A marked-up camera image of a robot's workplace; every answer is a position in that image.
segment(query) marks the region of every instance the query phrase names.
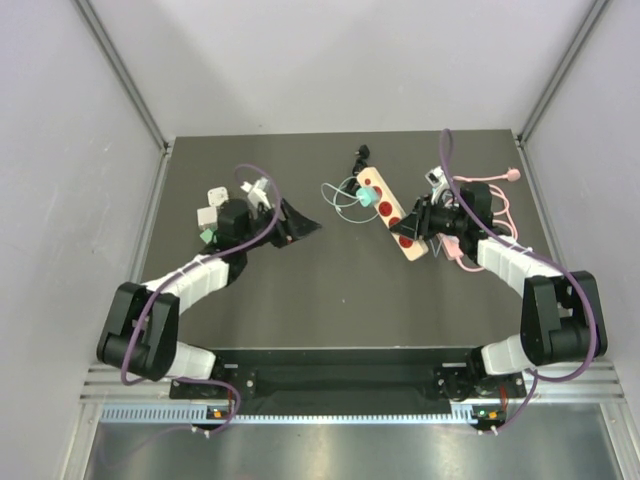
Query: white cable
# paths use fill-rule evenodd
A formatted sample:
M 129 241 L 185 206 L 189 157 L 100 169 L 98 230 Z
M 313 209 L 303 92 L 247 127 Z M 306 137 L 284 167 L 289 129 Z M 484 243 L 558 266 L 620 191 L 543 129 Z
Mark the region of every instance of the white cable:
M 335 211 L 338 214 L 338 216 L 340 218 L 342 218 L 345 222 L 353 223 L 353 224 L 356 224 L 356 225 L 360 225 L 360 224 L 363 224 L 363 223 L 369 223 L 370 221 L 375 220 L 376 218 L 378 218 L 378 213 L 377 212 L 373 217 L 371 217 L 371 218 L 369 218 L 367 220 L 351 220 L 350 218 L 347 218 L 342 214 L 342 209 L 343 208 L 353 207 L 354 205 L 357 205 L 357 204 L 360 203 L 360 200 L 358 199 L 358 197 L 356 197 L 354 195 L 351 195 L 351 194 L 348 194 L 347 192 L 342 191 L 342 188 L 352 178 L 355 178 L 355 177 L 347 177 L 347 178 L 345 178 L 342 181 L 342 183 L 340 183 L 340 185 L 338 187 L 334 187 L 330 183 L 326 183 L 325 182 L 322 185 L 320 185 L 320 193 L 322 194 L 322 198 L 324 198 L 324 201 L 327 202 L 329 205 L 331 205 L 335 209 Z M 327 196 L 325 195 L 325 193 L 324 193 L 324 187 L 325 186 L 329 187 L 329 188 L 331 188 L 331 189 L 333 189 L 335 191 L 335 193 L 333 194 L 333 201 L 329 200 L 327 198 Z M 338 202 L 338 194 L 342 194 L 347 198 L 351 198 L 351 199 L 355 199 L 355 200 L 354 200 L 353 203 L 338 204 L 337 203 Z
M 433 257 L 438 258 L 438 254 L 442 249 L 442 239 L 440 239 L 440 241 L 438 242 L 438 248 L 436 248 L 436 246 L 434 245 L 432 238 L 429 239 L 429 243 L 431 244 L 431 252 L 433 253 Z

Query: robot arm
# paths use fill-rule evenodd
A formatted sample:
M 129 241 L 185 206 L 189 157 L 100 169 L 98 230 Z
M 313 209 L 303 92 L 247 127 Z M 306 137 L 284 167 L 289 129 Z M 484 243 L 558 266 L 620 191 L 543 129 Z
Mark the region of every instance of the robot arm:
M 200 299 L 233 283 L 246 267 L 250 249 L 266 243 L 282 248 L 320 228 L 282 199 L 281 217 L 261 241 L 236 253 L 211 258 L 213 254 L 245 244 L 272 222 L 276 210 L 267 199 L 267 185 L 264 178 L 253 185 L 245 183 L 242 189 L 247 193 L 248 201 L 226 199 L 216 206 L 215 236 L 192 261 L 162 278 L 143 284 L 127 282 L 118 287 L 97 348 L 101 362 L 122 367 L 133 329 L 145 304 L 166 280 L 177 277 L 154 302 L 144 334 L 134 347 L 129 371 L 154 381 L 165 376 L 210 377 L 215 355 L 178 342 L 180 315 Z
M 442 195 L 448 184 L 441 170 L 427 174 L 432 193 L 416 202 L 412 212 L 390 230 L 412 240 L 429 240 L 438 234 L 455 236 L 460 249 L 472 261 L 496 274 L 522 297 L 520 333 L 473 349 L 467 369 L 476 383 L 491 376 L 520 372 L 535 366 L 583 359 L 589 348 L 589 327 L 582 302 L 561 272 L 523 253 L 523 247 L 494 233 L 508 246 L 490 238 L 455 204 Z M 471 182 L 460 194 L 485 225 L 493 225 L 491 193 L 486 183 Z M 587 294 L 597 326 L 596 356 L 607 349 L 600 298 L 595 279 L 588 272 L 573 272 Z

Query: white cube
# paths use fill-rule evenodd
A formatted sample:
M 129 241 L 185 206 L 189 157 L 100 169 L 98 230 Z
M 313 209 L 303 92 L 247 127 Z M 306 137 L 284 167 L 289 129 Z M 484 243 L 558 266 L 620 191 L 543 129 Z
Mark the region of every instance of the white cube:
M 198 209 L 198 227 L 203 232 L 207 228 L 215 228 L 218 223 L 218 210 L 216 207 Z

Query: small white box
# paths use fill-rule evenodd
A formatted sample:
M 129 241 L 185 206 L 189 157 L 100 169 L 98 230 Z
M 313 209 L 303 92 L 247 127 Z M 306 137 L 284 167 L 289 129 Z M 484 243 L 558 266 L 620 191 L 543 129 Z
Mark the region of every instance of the small white box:
M 227 192 L 225 187 L 212 188 L 207 192 L 207 198 L 209 199 L 210 206 L 219 207 L 229 200 L 229 192 Z
M 203 232 L 207 228 L 215 228 L 218 223 L 218 209 L 216 207 L 205 207 L 198 209 L 198 227 Z

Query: green block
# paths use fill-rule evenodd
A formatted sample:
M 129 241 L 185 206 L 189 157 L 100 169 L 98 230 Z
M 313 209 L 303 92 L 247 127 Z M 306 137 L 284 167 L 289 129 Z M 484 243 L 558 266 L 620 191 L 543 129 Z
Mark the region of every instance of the green block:
M 204 232 L 200 234 L 200 238 L 206 244 L 211 243 L 211 241 L 213 240 L 213 230 L 211 230 L 210 228 L 207 228 Z

